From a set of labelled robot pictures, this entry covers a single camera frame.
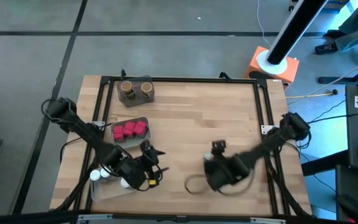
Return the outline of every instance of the white cable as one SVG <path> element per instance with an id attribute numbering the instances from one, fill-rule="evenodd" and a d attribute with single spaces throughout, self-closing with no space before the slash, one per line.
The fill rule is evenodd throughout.
<path id="1" fill-rule="evenodd" d="M 256 19 L 258 20 L 258 24 L 259 24 L 259 27 L 260 29 L 262 30 L 262 38 L 264 39 L 264 41 L 266 41 L 266 43 L 272 47 L 272 45 L 266 40 L 265 38 L 265 31 L 264 31 L 264 28 L 262 27 L 262 25 L 260 24 L 260 21 L 259 21 L 259 0 L 257 0 L 257 9 L 256 9 Z"/>
<path id="2" fill-rule="evenodd" d="M 345 75 L 343 75 L 343 76 L 341 76 L 341 77 L 335 79 L 333 82 L 328 83 L 327 85 L 324 85 L 324 86 L 318 88 L 318 89 L 315 90 L 315 91 L 312 91 L 311 93 L 309 93 L 309 94 L 303 96 L 302 98 L 299 98 L 299 99 L 297 99 L 297 100 L 294 100 L 294 101 L 290 102 L 288 105 L 291 105 L 291 104 L 293 104 L 293 103 L 295 103 L 295 102 L 298 102 L 298 101 L 304 99 L 305 97 L 307 97 L 307 96 L 309 96 L 309 95 L 312 95 L 313 93 L 316 93 L 317 91 L 322 90 L 323 88 L 326 88 L 327 86 L 330 86 L 330 85 L 332 85 L 332 84 L 338 82 L 339 80 L 343 79 L 344 77 L 350 75 L 350 74 L 351 74 L 352 72 L 354 72 L 354 70 L 356 70 L 356 69 L 358 69 L 358 66 L 356 66 L 355 68 L 353 68 L 350 72 L 346 73 Z"/>

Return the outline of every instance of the wooden table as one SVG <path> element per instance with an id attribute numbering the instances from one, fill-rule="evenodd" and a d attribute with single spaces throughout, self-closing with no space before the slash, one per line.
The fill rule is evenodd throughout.
<path id="1" fill-rule="evenodd" d="M 90 122 L 98 94 L 101 76 L 86 75 L 77 102 L 78 116 Z M 267 80 L 270 104 L 275 124 L 287 112 L 287 104 L 281 82 Z M 249 191 L 238 197 L 225 197 L 217 192 L 191 195 L 184 188 L 186 177 L 203 173 L 203 154 L 211 150 L 211 142 L 225 139 L 226 155 L 252 149 L 261 142 L 260 127 L 255 108 L 252 85 L 237 83 L 185 83 L 154 82 L 155 101 L 126 108 L 118 100 L 117 82 L 114 84 L 108 122 L 123 121 L 145 116 L 152 132 L 151 142 L 167 154 L 159 156 L 164 172 L 160 185 L 147 192 L 115 197 L 93 202 L 94 213 L 170 214 L 170 215 L 222 215 L 251 216 L 271 215 L 267 176 L 263 159 L 255 167 L 255 180 Z M 265 124 L 267 115 L 262 90 L 260 90 Z M 103 113 L 102 100 L 100 113 Z M 70 133 L 68 141 L 77 138 Z M 106 131 L 105 140 L 109 140 Z M 86 143 L 78 141 L 65 149 L 56 181 L 50 208 L 59 206 L 76 185 L 80 176 Z M 140 150 L 130 151 L 134 156 Z M 285 183 L 296 201 L 311 213 L 308 194 L 303 180 L 298 153 L 284 146 L 281 152 Z M 242 189 L 249 180 L 238 186 L 225 187 L 224 192 Z M 88 192 L 83 191 L 80 208 L 85 206 Z M 282 203 L 275 186 L 279 212 Z"/>

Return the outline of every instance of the gray floor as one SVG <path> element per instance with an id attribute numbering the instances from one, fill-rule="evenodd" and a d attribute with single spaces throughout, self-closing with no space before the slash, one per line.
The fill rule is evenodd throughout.
<path id="1" fill-rule="evenodd" d="M 80 0 L 0 1 L 0 30 L 71 31 L 80 5 Z M 278 32 L 289 14 L 287 0 L 260 0 L 259 16 L 266 32 Z M 349 14 L 346 7 L 338 15 L 320 14 L 308 31 L 336 28 Z M 80 30 L 260 31 L 256 0 L 89 0 Z M 14 203 L 41 122 L 40 104 L 55 84 L 68 39 L 0 36 L 0 138 L 4 140 L 0 146 L 0 214 L 9 213 Z M 286 95 L 307 94 L 320 87 L 317 77 L 339 76 L 358 64 L 358 47 L 341 54 L 315 55 L 314 46 L 325 42 L 319 37 L 303 37 L 290 52 L 300 60 L 300 67 Z M 59 95 L 76 100 L 83 75 L 118 75 L 122 68 L 130 75 L 217 77 L 225 71 L 240 78 L 258 45 L 267 47 L 261 37 L 80 36 Z M 338 96 L 307 98 L 291 105 L 290 110 L 312 120 L 344 99 L 344 87 L 327 90 L 333 88 L 340 91 Z M 328 116 L 344 113 L 341 105 Z M 312 125 L 313 140 L 304 153 L 315 159 L 346 149 L 345 130 L 345 119 Z M 48 210 L 59 168 L 59 149 L 66 138 L 56 125 L 49 127 L 24 212 Z M 318 177 L 334 185 L 332 176 L 331 172 Z M 310 197 L 313 205 L 334 212 L 332 190 L 314 177 L 306 178 L 306 185 L 310 195 L 315 195 Z"/>

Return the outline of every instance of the red block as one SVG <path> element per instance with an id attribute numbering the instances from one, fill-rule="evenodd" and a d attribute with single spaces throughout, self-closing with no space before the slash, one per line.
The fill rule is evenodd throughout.
<path id="1" fill-rule="evenodd" d="M 112 132 L 114 134 L 119 134 L 119 133 L 122 133 L 124 131 L 124 127 L 120 126 L 120 125 L 117 125 L 115 127 L 113 127 L 112 129 Z"/>
<path id="2" fill-rule="evenodd" d="M 122 133 L 113 133 L 112 136 L 115 142 L 125 142 L 124 134 Z"/>
<path id="3" fill-rule="evenodd" d="M 129 121 L 125 124 L 124 129 L 133 130 L 135 128 L 135 122 Z"/>
<path id="4" fill-rule="evenodd" d="M 136 134 L 136 136 L 138 136 L 140 138 L 145 138 L 147 131 L 148 131 L 147 125 L 143 126 L 142 124 L 140 124 L 140 125 L 137 124 L 134 128 L 134 133 Z"/>
<path id="5" fill-rule="evenodd" d="M 127 138 L 135 138 L 134 130 L 124 128 L 124 136 Z"/>
<path id="6" fill-rule="evenodd" d="M 146 127 L 147 127 L 147 124 L 146 124 L 146 122 L 144 122 L 144 121 L 138 121 L 138 122 L 136 123 L 136 125 L 137 125 L 137 126 L 140 126 L 140 127 L 143 127 L 143 128 L 146 128 Z"/>

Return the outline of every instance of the orange base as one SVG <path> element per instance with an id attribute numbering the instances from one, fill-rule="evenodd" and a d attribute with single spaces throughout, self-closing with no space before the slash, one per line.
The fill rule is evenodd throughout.
<path id="1" fill-rule="evenodd" d="M 249 66 L 247 71 L 244 74 L 244 78 L 273 78 L 273 79 L 280 79 L 283 82 L 284 89 L 287 89 L 288 86 L 290 86 L 296 75 L 296 71 L 298 70 L 299 61 L 294 58 L 286 57 L 287 60 L 287 69 L 279 74 L 279 75 L 269 75 L 266 74 L 258 65 L 257 57 L 259 53 L 263 52 L 264 50 L 267 50 L 263 47 L 258 46 L 256 48 L 256 51 L 254 53 L 254 56 L 252 57 L 252 60 L 249 62 Z"/>

